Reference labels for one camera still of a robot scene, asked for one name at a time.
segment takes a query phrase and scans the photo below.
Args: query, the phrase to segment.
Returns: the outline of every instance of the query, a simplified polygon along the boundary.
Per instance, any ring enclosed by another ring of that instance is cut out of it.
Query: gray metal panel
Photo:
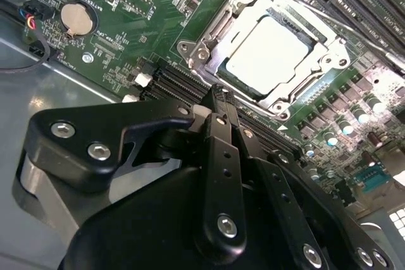
[[[32,61],[22,51],[21,36],[20,28],[0,19],[0,68]],[[58,234],[23,212],[11,196],[29,118],[43,109],[106,102],[45,66],[0,73],[0,269],[38,269],[31,263],[56,269],[65,252]]]

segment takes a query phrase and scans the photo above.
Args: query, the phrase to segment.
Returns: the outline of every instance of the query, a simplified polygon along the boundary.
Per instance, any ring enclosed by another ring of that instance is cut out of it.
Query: capacitor
[[[352,113],[359,123],[367,123],[370,120],[370,116],[362,109],[354,110]]]
[[[378,98],[372,97],[367,100],[367,105],[373,110],[374,113],[382,113],[386,110],[385,104],[383,104]]]
[[[367,138],[374,145],[374,147],[376,148],[382,147],[383,145],[382,141],[379,139],[377,135],[375,135],[374,132],[370,132],[369,134],[367,134]]]
[[[314,157],[314,155],[315,155],[315,151],[314,151],[312,145],[309,145],[309,144],[305,145],[304,151],[305,151],[305,155],[307,155],[308,157]]]
[[[375,165],[375,160],[369,152],[364,151],[363,153],[361,153],[361,158],[367,164],[367,166],[373,167]]]
[[[334,146],[337,144],[338,140],[332,132],[326,132],[323,138],[327,141],[327,144],[330,146]]]
[[[326,171],[326,176],[327,176],[327,178],[333,178],[333,177],[335,177],[335,171],[334,171],[334,170],[328,170],[328,171]]]
[[[353,126],[347,120],[342,120],[339,123],[339,128],[342,130],[342,133],[344,135],[349,135],[349,134],[353,133],[353,131],[354,131]]]
[[[319,174],[318,174],[318,170],[316,168],[309,169],[308,174],[312,180],[319,180]]]

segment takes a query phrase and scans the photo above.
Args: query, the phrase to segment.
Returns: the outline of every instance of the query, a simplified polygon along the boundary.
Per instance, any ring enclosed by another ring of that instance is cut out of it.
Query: screw
[[[85,63],[92,63],[94,61],[94,57],[91,53],[84,52],[82,55],[82,61],[84,61]]]
[[[76,130],[72,125],[69,125],[68,123],[54,123],[51,126],[51,132],[56,137],[69,138],[74,136]]]
[[[111,156],[111,151],[103,144],[91,144],[87,148],[87,153],[98,161],[105,161]]]
[[[307,243],[304,244],[302,251],[304,252],[305,258],[311,263],[312,266],[317,269],[322,267],[321,256],[311,245],[308,245]]]
[[[221,215],[217,220],[218,229],[228,238],[234,238],[238,233],[236,224],[226,215]]]
[[[245,135],[246,135],[247,137],[249,137],[249,138],[252,138],[252,137],[253,137],[253,133],[252,133],[250,130],[248,130],[248,129],[243,130],[243,133],[245,133]]]
[[[384,267],[388,267],[387,261],[382,257],[381,254],[379,254],[377,251],[373,251],[375,259],[380,262],[381,265]]]
[[[221,125],[226,125],[226,124],[227,124],[227,122],[226,122],[225,120],[223,120],[222,118],[220,118],[220,117],[217,117],[216,120],[217,120],[217,122],[219,122]]]
[[[198,58],[201,60],[207,59],[209,56],[209,52],[205,49],[199,49],[198,50]]]
[[[279,154],[278,157],[281,159],[281,161],[285,164],[289,163],[289,159],[286,158],[283,154]]]
[[[189,114],[189,110],[184,109],[183,107],[178,107],[178,111],[184,115],[188,115]]]
[[[373,260],[362,248],[357,249],[357,254],[360,256],[360,259],[369,267],[373,266]]]

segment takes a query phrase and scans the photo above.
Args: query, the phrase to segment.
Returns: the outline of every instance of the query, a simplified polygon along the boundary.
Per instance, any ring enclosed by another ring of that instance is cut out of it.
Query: cable
[[[315,8],[314,6],[306,3],[303,0],[293,0],[296,3],[304,6],[305,8],[311,10],[312,12],[314,12],[315,14],[324,17],[325,19],[333,22],[334,24],[348,30],[350,33],[352,33],[353,35],[355,35],[357,38],[361,39],[364,43],[368,44],[370,47],[383,52],[385,57],[391,61],[392,63],[394,63],[395,65],[397,65],[398,67],[400,67],[401,69],[405,70],[405,60],[403,60],[400,56],[393,54],[392,52],[389,52],[387,50],[385,50],[384,48],[376,45],[375,43],[373,43],[370,39],[368,39],[367,37],[365,37],[363,34],[359,33],[358,31],[356,31],[355,29],[353,29],[352,27],[350,27],[349,25],[346,25],[345,23],[342,23],[340,21],[338,21],[337,19],[325,14],[324,12],[322,12],[321,10]]]
[[[31,71],[31,70],[34,70],[34,69],[40,67],[51,56],[51,48],[49,47],[49,44],[47,43],[46,38],[43,36],[41,31],[37,30],[35,20],[34,20],[34,16],[27,15],[26,17],[27,17],[27,27],[29,29],[31,29],[31,31],[33,31],[33,33],[37,37],[37,40],[39,40],[39,42],[44,47],[44,54],[42,55],[40,60],[38,60],[34,64],[30,64],[30,65],[24,66],[22,68],[0,68],[0,73],[12,74],[12,73],[21,73],[21,72]]]

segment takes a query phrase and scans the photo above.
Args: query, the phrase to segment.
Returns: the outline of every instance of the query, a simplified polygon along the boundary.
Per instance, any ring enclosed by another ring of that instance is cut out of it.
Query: ram slot
[[[399,16],[387,0],[358,0],[365,8],[374,13],[383,25],[389,29],[391,34],[402,43],[405,42],[405,33],[402,25],[405,25],[405,18]]]

